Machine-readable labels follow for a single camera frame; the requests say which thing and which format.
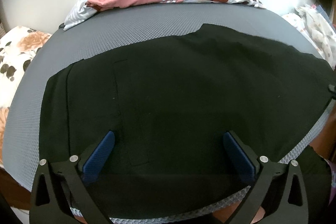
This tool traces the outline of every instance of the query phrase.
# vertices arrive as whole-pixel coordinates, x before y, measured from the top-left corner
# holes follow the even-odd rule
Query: blue gripper pad
[[[113,150],[114,143],[114,133],[109,131],[83,165],[82,181],[84,185],[98,179],[99,173]]]
[[[229,132],[223,135],[223,145],[241,181],[252,184],[255,181],[255,168]]]

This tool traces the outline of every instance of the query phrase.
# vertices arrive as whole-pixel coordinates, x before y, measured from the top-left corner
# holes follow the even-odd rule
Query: white fabric
[[[92,17],[97,10],[85,5],[87,0],[78,0],[74,7],[71,9],[67,18],[64,21],[64,30],[69,30],[70,28],[84,22],[88,18]]]
[[[332,69],[336,65],[336,34],[315,8],[306,5],[296,9],[300,16],[289,13],[282,17],[294,26],[317,49]]]
[[[24,63],[33,60],[37,49],[51,36],[27,27],[17,26],[0,39],[0,68],[6,64],[13,69],[0,71],[0,107],[10,107],[14,94],[25,73]]]

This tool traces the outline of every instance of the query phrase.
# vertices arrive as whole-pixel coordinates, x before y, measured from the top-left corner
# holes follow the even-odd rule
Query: gray textured mat
[[[153,4],[102,12],[66,32],[56,31],[29,65],[14,96],[6,123],[3,144],[5,169],[21,185],[31,190],[39,162],[41,102],[47,80],[52,75],[80,59],[152,38],[184,35],[198,30],[203,23],[227,26],[247,34],[278,40],[320,58],[304,36],[268,10],[232,4]],[[324,115],[318,126],[290,156],[299,153],[320,132],[327,117],[326,113]],[[244,191],[219,206],[222,208],[243,196]],[[190,218],[191,214],[185,214],[182,218],[185,219],[187,215]],[[165,222],[167,220],[163,219],[151,221]]]

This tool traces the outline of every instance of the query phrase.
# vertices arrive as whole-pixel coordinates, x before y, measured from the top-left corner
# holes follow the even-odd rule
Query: black garment
[[[246,187],[225,154],[223,132],[235,131],[257,155],[279,161],[322,115],[335,82],[325,60],[204,24],[184,36],[104,52],[51,77],[40,158],[80,155],[112,130],[115,148],[87,187],[102,210],[123,219],[197,210]],[[330,192],[330,170],[320,164],[324,179],[310,198],[313,214]],[[303,165],[310,181],[314,164]]]

